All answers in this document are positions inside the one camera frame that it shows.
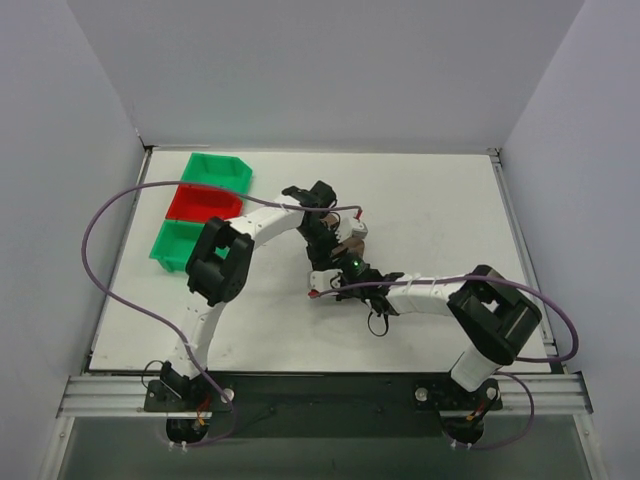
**table surface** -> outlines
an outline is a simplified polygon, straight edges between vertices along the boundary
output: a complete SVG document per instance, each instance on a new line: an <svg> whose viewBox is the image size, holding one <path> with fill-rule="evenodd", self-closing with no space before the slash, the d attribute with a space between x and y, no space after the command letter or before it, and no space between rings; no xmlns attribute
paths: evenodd
<svg viewBox="0 0 640 480"><path fill-rule="evenodd" d="M146 182L179 179L191 151L156 151ZM524 282L516 246L489 157L478 155L216 152L236 155L254 171L250 193L273 199L290 185L331 185L340 204L364 207L365 260L381 272L448 276L480 263ZM180 326L186 274L165 272L149 258L175 187L143 190L113 278L114 291ZM246 204L245 212L259 208ZM236 371L448 371L469 340L449 317L390 318L386 337L366 325L357 302L307 297L310 264L296 231L254 253L243 292L224 311L209 368ZM164 360L175 334L108 299L93 345L93 371L140 371ZM538 330L523 356L546 355ZM516 362L512 372L549 372Z"/></svg>

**metal frame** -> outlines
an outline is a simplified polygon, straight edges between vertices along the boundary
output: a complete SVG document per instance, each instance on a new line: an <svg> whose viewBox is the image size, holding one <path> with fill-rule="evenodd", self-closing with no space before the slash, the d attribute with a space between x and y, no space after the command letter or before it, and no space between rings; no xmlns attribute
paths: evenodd
<svg viewBox="0 0 640 480"><path fill-rule="evenodd" d="M533 265L502 172L498 156L499 149L489 149L486 153L491 157L493 163L494 174L524 270L525 279L529 285L538 288ZM144 181L152 154L152 150L146 152L138 182ZM132 205L122 245L126 241L136 204L137 197ZM122 245L114 272L117 271L120 264ZM555 340L546 311L544 309L542 311L544 313L541 330L547 354L550 356L557 355ZM101 322L102 314L100 315L96 336ZM597 435L593 431L593 424L589 416L592 412L592 407L582 377L576 374L556 373L525 374L519 375L519 378L525 382L533 393L537 415L573 415L592 478L608 479L599 451ZM504 408L501 411L492 412L490 415L528 415L528 398L521 387L504 377L496 377L496 380L498 380L503 394ZM145 393L145 389L138 377L99 375L71 377L59 408L55 431L42 464L39 478L43 480L57 478L63 464L65 451L69 445L74 419L77 417L168 418L171 416L171 418L190 418L195 416L195 413L191 412L182 414L145 412L143 410Z"/></svg>

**purple cable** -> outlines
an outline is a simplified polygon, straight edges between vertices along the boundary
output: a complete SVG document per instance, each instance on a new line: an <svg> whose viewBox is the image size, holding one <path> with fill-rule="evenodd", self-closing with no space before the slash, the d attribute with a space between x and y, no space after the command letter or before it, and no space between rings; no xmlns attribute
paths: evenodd
<svg viewBox="0 0 640 480"><path fill-rule="evenodd" d="M529 397L530 411L529 411L529 418L527 419L527 425L522 429L521 432L516 433L512 437L505 438L504 440L500 440L499 442L491 443L489 445L478 445L478 446L472 445L471 447L468 447L464 443L460 443L457 440L454 440L445 432L444 434L445 437L447 437L449 440L453 442L453 445L452 445L453 448L460 449L460 450L481 450L481 451L497 450L498 448L506 447L507 445L511 445L512 443L517 442L518 440L520 440L522 437L524 437L531 431L531 427L533 427L533 420L535 419L535 416L536 416L536 409L533 404L533 395L531 394L531 390L529 390L529 387L527 387L526 383L524 383L522 380L516 377L513 373L498 371L498 372L495 372L494 375L504 375L505 377L509 377L514 382L519 383L520 386L525 391L525 393L527 394L527 397Z"/></svg>
<svg viewBox="0 0 640 480"><path fill-rule="evenodd" d="M227 395L224 392L224 390L222 389L222 387L220 387L220 385L218 385L216 383L216 381L213 378L211 378L211 376L204 370L204 368L202 368L202 365L200 365L200 363L196 360L196 358L195 358L195 356L193 354L193 350L189 346L189 340L187 339L186 335L184 333L182 333L182 330L180 330L178 328L178 326L176 324L174 324L173 322L171 322L170 320L167 320L166 318L161 317L157 313L154 313L151 310L147 310L146 308L141 307L140 305L137 305L137 304L127 300L126 298L121 297L117 293L111 291L111 289L109 289L108 286L103 284L98 279L98 277L96 277L96 275L93 273L93 270L91 270L91 266L89 265L89 259L88 259L88 256L87 256L87 245L89 243L89 236L91 235L91 231L93 230L93 227L98 222L98 220L100 219L102 214L105 212L105 210L107 210L107 208L109 208L117 200L119 200L120 198L124 197L125 195L127 195L129 193L136 192L138 190L142 190L142 189L145 189L145 188L166 187L166 186L171 186L171 185L198 185L198 186L204 186L204 187L209 187L209 188L216 188L218 190L222 190L222 191L225 191L225 192L232 193L232 194L234 194L234 195L236 195L236 196L238 196L240 198L244 198L245 200L249 200L249 201L252 201L252 202L255 202L255 203L259 203L259 204L265 205L267 207L285 208L287 210L297 210L297 211L306 211L306 212L336 212L336 211L343 211L343 210L358 210L358 212L362 212L362 208L360 206L358 206L358 205L351 205L351 206L346 206L346 207L333 207L333 208L315 208L315 207L302 207L300 205L279 204L279 203L276 203L276 202L269 202L267 200L262 200L262 199L259 199L259 198L255 198L255 197L252 197L250 195L240 194L240 193L234 192L234 191L226 189L226 188L212 187L211 185L206 185L206 184L203 184L203 183L183 182L183 181L179 181L179 180L167 180L167 181L162 181L162 182L141 183L141 184L135 185L133 187L129 187L129 188L125 189L125 190L122 190L121 192L116 193L113 197L111 197L109 200L107 200L104 203L104 205L102 205L98 209L98 211L95 213L95 215L89 221L89 224L87 225L87 228L86 228L86 230L84 232L84 235L82 237L81 255L82 255L82 266L84 267L84 270L85 270L85 272L87 272L87 275L89 276L91 281L96 285L96 287L98 287L98 289L100 289L100 291L102 291L108 297L113 298L115 301L120 302L123 305L125 305L125 306L127 306L127 307L129 307L129 308L131 308L131 309L133 309L133 310L135 310L137 312L140 312L140 313L142 313L144 315L148 315L149 317L159 321L163 325L166 325L171 330L173 330L175 332L175 334L180 338L182 343L184 344L184 347L185 347L185 350L187 351L187 356L189 357L189 360L191 360L193 365L202 374L204 379L207 382L209 382L211 384L211 386L213 386L213 388L216 390L216 392L218 392L220 394L220 396L223 399L225 399L227 401L227 403L231 406L231 414L233 416L233 424L231 426L231 429L228 432L222 433L222 434L217 435L217 436L212 437L212 438L208 438L206 440L202 440L201 442L199 442L197 444L190 445L190 447L204 447L204 446L216 443L216 442L218 442L220 440L223 440L223 439L225 439L225 438L227 438L227 437L229 437L229 436L231 436L233 434L233 432L234 432L234 430L236 428L236 425L238 423L238 413L237 413L233 403L231 402L229 397L227 397Z"/></svg>
<svg viewBox="0 0 640 480"><path fill-rule="evenodd" d="M531 295L538 297L544 303L546 303L549 307L551 307L558 316L562 319L562 321L567 325L569 332L571 333L571 350L569 353L565 355L561 355L559 357L547 357L547 358L527 358L527 357L516 357L516 360L519 362L528 362L528 363L560 363L566 362L567 360L572 359L578 353L578 348L580 346L580 340L578 339L578 331L576 330L575 325L569 318L569 316L560 308L560 306L554 302L551 298L546 296L545 294L534 290L533 288L522 285L521 283L513 282L511 280L507 280L505 278L498 277L487 277L484 275L461 275L458 277L449 277L449 278L437 278L435 280L414 280L411 282L412 285L446 285L448 283L457 283L457 282L466 282L466 281L480 281L480 282L488 282L488 283L497 283L498 285L505 285L507 287L517 288L518 290L522 290L524 292L530 293ZM355 288L365 288L365 287L394 287L399 285L407 285L408 281L395 281L395 282L361 282L361 283L352 283L350 285L345 285L344 287L332 288L331 290L325 290L323 292L319 292L314 295L313 298L322 297L324 295L329 295L331 293L339 293L344 292L346 290L353 290Z"/></svg>

